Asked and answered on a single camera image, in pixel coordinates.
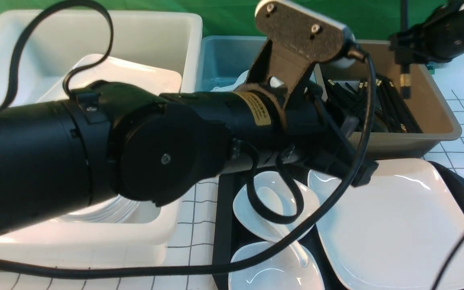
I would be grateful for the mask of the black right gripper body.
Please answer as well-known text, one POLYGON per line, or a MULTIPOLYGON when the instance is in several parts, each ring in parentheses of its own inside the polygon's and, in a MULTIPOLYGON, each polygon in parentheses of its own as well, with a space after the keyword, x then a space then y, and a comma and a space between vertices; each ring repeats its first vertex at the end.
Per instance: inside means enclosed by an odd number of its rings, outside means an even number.
POLYGON ((394 61, 398 65, 428 64, 433 61, 425 46, 424 28, 416 24, 406 31, 390 35, 389 50, 394 52, 394 61))

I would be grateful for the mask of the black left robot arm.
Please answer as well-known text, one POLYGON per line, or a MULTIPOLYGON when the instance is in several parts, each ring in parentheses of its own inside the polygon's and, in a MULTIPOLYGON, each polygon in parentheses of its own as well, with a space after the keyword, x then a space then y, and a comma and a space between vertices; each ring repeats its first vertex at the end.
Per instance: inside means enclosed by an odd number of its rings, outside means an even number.
POLYGON ((117 195, 158 207, 219 174, 283 164, 344 178, 355 149, 316 96, 284 89, 149 93, 96 81, 0 112, 0 236, 117 195))

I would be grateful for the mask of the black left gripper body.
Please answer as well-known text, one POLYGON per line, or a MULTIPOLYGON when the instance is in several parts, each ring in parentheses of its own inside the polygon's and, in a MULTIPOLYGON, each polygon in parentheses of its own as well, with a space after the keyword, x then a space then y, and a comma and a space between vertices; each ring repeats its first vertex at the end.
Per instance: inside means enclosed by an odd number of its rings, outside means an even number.
POLYGON ((336 117, 339 117, 347 126, 347 130, 351 131, 356 129, 359 119, 346 117, 340 108, 324 104, 322 95, 321 86, 309 83, 304 93, 304 108, 317 114, 315 124, 319 128, 316 132, 297 138, 294 155, 299 156, 293 166, 325 173, 341 180, 346 180, 348 173, 353 170, 351 186, 368 184, 379 163, 365 159, 365 154, 360 151, 361 146, 354 147, 348 141, 348 135, 336 123, 336 117))

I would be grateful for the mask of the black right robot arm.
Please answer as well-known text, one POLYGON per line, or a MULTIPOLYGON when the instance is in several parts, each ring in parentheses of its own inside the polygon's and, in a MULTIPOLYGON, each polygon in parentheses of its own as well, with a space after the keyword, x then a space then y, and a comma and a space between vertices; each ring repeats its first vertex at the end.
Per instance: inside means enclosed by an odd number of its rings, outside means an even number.
POLYGON ((449 0, 423 22, 389 37, 395 63, 446 64, 464 54, 464 0, 449 0))

